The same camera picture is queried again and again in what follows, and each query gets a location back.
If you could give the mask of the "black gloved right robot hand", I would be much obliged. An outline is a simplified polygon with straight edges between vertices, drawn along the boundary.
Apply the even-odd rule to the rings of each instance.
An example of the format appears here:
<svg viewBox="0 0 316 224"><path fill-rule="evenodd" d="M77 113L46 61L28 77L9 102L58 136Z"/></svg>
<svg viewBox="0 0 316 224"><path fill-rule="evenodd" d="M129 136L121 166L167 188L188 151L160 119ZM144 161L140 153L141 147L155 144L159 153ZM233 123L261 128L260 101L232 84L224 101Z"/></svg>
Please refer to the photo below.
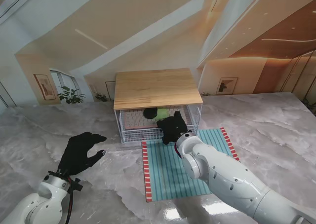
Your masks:
<svg viewBox="0 0 316 224"><path fill-rule="evenodd" d="M165 145L170 142L177 142L182 134L188 132L187 125L179 111L176 111L173 116L159 120L157 127L163 132L162 142Z"/></svg>

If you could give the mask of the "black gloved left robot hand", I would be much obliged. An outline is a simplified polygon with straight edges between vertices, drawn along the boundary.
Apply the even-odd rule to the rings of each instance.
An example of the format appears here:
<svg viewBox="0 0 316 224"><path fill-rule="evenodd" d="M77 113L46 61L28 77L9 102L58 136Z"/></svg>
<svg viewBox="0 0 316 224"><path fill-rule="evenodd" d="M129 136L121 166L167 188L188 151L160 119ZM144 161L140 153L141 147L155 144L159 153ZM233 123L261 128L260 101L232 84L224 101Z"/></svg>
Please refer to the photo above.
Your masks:
<svg viewBox="0 0 316 224"><path fill-rule="evenodd" d="M88 157L87 153L95 144L104 142L106 139L104 136L90 132L84 132L69 138L57 172L65 176L74 176L92 167L105 155L106 151L99 150L91 157Z"/></svg>

